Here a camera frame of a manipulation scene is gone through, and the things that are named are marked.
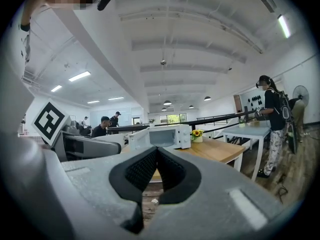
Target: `black shoe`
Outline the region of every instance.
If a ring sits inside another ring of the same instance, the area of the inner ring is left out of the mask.
[[[260,178],[269,178],[270,177],[270,175],[265,174],[264,169],[258,170],[258,174],[256,176],[260,177]]]

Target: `white table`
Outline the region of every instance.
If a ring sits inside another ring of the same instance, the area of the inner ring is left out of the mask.
[[[252,175],[252,180],[255,181],[261,163],[262,152],[264,149],[264,138],[270,133],[270,122],[260,121],[259,125],[245,124],[245,127],[240,128],[238,125],[226,128],[222,131],[224,141],[227,142],[228,136],[250,139],[250,150],[252,150],[253,140],[259,141],[258,155],[255,162],[255,167]]]

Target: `electric fan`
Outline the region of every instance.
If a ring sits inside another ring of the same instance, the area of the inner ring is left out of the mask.
[[[307,106],[309,103],[309,92],[303,85],[298,85],[296,88],[294,88],[292,97],[294,99],[298,98],[303,100],[305,106]]]

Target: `microwave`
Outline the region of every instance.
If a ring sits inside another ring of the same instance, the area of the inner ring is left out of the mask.
[[[187,149],[191,147],[190,126],[174,124],[148,127],[129,135],[130,150],[147,147]]]

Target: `table leg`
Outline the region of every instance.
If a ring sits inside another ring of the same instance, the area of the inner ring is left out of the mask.
[[[254,143],[254,139],[251,138],[251,139],[250,139],[250,150],[252,150],[252,145],[253,145],[253,143]]]
[[[254,167],[253,175],[252,175],[252,178],[251,178],[253,181],[256,180],[256,177],[257,177],[257,174],[258,174],[258,170],[259,170],[259,167],[260,167],[263,150],[264,150],[264,138],[259,138],[258,155],[256,157],[255,167]]]
[[[236,169],[238,172],[240,172],[241,163],[242,163],[242,156],[243,156],[243,153],[241,153],[241,154],[234,160],[234,166],[233,166],[233,168]]]

